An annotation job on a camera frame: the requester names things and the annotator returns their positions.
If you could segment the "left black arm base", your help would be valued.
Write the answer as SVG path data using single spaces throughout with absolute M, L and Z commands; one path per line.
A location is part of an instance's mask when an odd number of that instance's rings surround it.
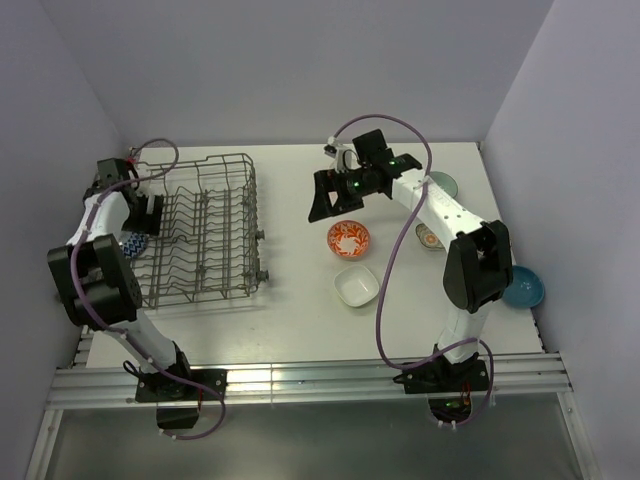
M 186 373 L 189 381 L 200 385 L 195 387 L 171 380 L 161 373 L 143 373 L 140 367 L 128 360 L 123 362 L 123 368 L 137 379 L 135 402 L 155 404 L 157 426 L 165 430 L 192 429 L 199 420 L 202 402 L 217 399 L 215 395 L 202 390 L 201 385 L 210 388 L 221 398 L 224 398 L 227 387 L 225 369 L 184 370 L 182 366 L 169 369 L 176 375 Z

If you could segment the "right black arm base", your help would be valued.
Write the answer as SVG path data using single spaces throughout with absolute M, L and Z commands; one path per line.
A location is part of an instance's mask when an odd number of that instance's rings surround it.
M 460 363 L 439 356 L 424 366 L 403 370 L 392 381 L 406 394 L 472 393 L 486 391 L 490 375 L 486 363 L 474 353 Z

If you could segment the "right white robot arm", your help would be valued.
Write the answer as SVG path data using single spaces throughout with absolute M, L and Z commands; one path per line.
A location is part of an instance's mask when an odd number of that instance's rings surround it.
M 349 151 L 356 166 L 347 166 Z M 486 221 L 448 195 L 410 154 L 395 154 L 381 130 L 354 139 L 351 148 L 334 137 L 325 153 L 335 165 L 314 174 L 311 223 L 363 208 L 371 194 L 383 194 L 406 207 L 411 221 L 425 224 L 443 244 L 447 258 L 443 287 L 450 302 L 445 327 L 435 351 L 435 383 L 452 390 L 468 374 L 466 362 L 478 344 L 492 303 L 500 300 L 513 282 L 510 235 L 500 220 Z

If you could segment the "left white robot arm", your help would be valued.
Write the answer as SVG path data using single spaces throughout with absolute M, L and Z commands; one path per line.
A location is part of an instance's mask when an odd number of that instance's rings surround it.
M 101 331 L 125 348 L 125 371 L 159 401 L 183 400 L 194 392 L 195 375 L 185 354 L 142 310 L 143 295 L 131 261 L 160 233 L 164 198 L 139 192 L 130 160 L 97 165 L 86 191 L 81 224 L 47 262 L 70 321 Z

